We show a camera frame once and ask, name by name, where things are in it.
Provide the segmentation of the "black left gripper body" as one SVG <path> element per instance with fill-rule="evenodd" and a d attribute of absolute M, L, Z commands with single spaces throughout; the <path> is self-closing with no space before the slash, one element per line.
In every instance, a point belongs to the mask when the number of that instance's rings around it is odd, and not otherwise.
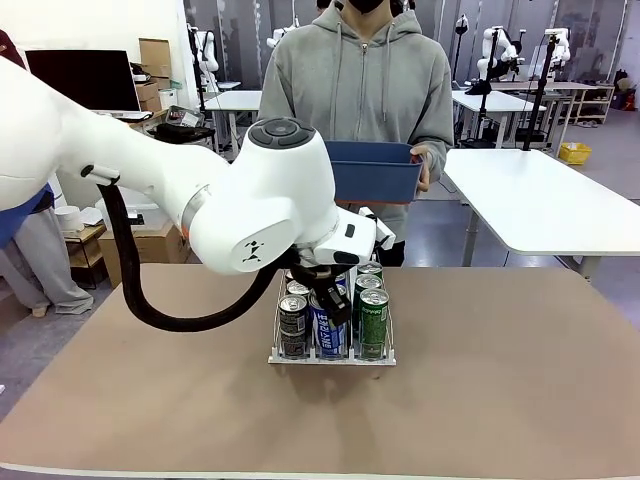
<path fill-rule="evenodd" d="M 293 279 L 309 289 L 328 290 L 336 288 L 337 277 L 347 273 L 350 265 L 311 265 L 303 262 L 300 252 L 294 247 L 288 249 L 288 269 Z"/>

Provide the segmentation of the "person's left hand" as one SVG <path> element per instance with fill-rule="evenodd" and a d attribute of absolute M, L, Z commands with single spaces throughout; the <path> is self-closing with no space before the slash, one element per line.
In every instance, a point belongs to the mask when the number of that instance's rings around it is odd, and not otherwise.
<path fill-rule="evenodd" d="M 432 160 L 432 154 L 429 147 L 426 145 L 417 145 L 411 149 L 410 153 L 413 160 L 419 160 L 421 162 L 421 172 L 417 183 L 417 193 L 427 192 L 430 187 L 430 166 Z"/>

